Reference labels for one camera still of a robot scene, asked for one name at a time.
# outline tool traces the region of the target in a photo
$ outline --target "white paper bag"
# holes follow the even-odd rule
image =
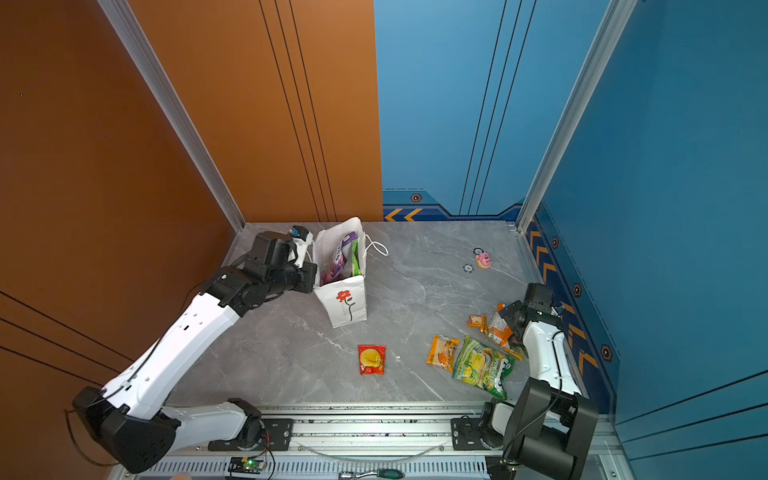
[[[328,269],[336,247],[342,238],[350,232],[357,233],[357,260],[361,275],[339,280],[320,286],[320,277]],[[366,311],[366,233],[362,223],[353,217],[328,230],[317,234],[313,242],[313,260],[317,263],[315,276],[315,294],[326,307],[333,328],[362,322],[367,317]]]

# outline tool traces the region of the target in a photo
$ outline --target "snack bag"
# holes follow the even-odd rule
[[[488,319],[485,315],[470,315],[467,322],[469,328],[478,328],[481,332],[485,333],[488,328]]]
[[[453,369],[453,378],[484,389],[502,400],[507,399],[503,380],[515,361],[468,336]]]
[[[435,335],[435,339],[432,341],[432,349],[429,350],[427,364],[440,365],[449,372],[453,372],[453,358],[459,343],[458,339]]]
[[[360,354],[360,375],[384,375],[386,345],[358,345]]]
[[[331,257],[328,263],[328,270],[323,274],[323,285],[346,278],[342,275],[342,270],[351,261],[353,243],[356,240],[357,233],[355,232],[350,232],[341,239],[336,246],[336,251],[333,252],[333,257]],[[357,249],[355,249],[354,257],[355,261],[357,261]],[[350,265],[349,271],[352,272],[352,265]]]
[[[498,313],[504,308],[504,306],[504,303],[499,303],[498,310],[493,314],[491,321],[488,322],[483,333],[488,337],[489,340],[503,348],[506,353],[514,356],[516,359],[522,362],[524,359],[523,349],[521,346],[515,345],[514,342],[510,343],[510,339],[513,335],[512,329],[509,328],[507,322],[502,319],[502,316]]]

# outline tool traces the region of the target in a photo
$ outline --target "red snack packet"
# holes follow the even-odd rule
[[[385,345],[358,345],[360,375],[384,375]]]

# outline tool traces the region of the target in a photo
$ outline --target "orange wall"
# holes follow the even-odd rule
[[[382,219],[372,0],[130,5],[246,220]]]
[[[3,476],[101,478],[62,410],[159,337],[233,231],[97,2],[0,3],[0,65],[0,290],[108,347],[0,296],[0,318],[76,352],[0,321]]]

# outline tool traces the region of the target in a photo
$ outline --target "screwdriver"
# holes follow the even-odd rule
[[[356,480],[357,478],[369,477],[371,475],[375,475],[378,478],[389,478],[390,480],[400,480],[406,476],[406,474],[394,468],[379,468],[378,470],[366,473],[341,472],[339,473],[339,480]]]

